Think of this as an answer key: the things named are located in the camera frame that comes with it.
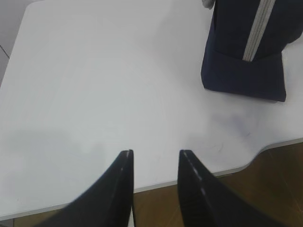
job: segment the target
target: zipper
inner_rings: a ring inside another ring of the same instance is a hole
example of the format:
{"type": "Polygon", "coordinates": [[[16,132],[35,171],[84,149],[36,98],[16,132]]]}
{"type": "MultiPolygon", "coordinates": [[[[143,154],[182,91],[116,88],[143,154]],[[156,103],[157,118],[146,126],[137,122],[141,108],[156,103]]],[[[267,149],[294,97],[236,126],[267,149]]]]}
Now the zipper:
{"type": "Polygon", "coordinates": [[[276,0],[260,0],[255,20],[251,27],[250,36],[245,47],[243,55],[244,61],[254,60],[275,2],[276,0]]]}

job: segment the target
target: wooden floor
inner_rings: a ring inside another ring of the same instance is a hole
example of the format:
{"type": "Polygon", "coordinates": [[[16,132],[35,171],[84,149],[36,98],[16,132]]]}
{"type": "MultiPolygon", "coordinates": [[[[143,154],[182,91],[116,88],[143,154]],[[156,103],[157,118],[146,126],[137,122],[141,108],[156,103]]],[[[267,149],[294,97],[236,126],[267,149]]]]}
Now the wooden floor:
{"type": "MultiPolygon", "coordinates": [[[[303,227],[303,144],[261,153],[245,170],[219,178],[253,206],[289,227],[303,227]]],[[[183,227],[177,187],[134,195],[137,227],[183,227]]],[[[53,212],[15,220],[31,227],[53,212]]]]}

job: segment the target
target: table surface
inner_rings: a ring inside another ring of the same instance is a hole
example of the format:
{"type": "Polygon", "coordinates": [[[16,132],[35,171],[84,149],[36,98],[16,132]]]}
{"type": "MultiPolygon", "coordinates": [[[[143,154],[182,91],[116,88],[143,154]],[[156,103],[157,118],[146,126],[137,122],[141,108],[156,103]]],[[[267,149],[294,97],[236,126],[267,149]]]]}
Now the table surface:
{"type": "Polygon", "coordinates": [[[135,191],[176,182],[192,149],[215,174],[303,138],[303,42],[287,101],[210,92],[200,0],[46,0],[24,15],[0,89],[0,219],[71,202],[134,150],[135,191]]]}

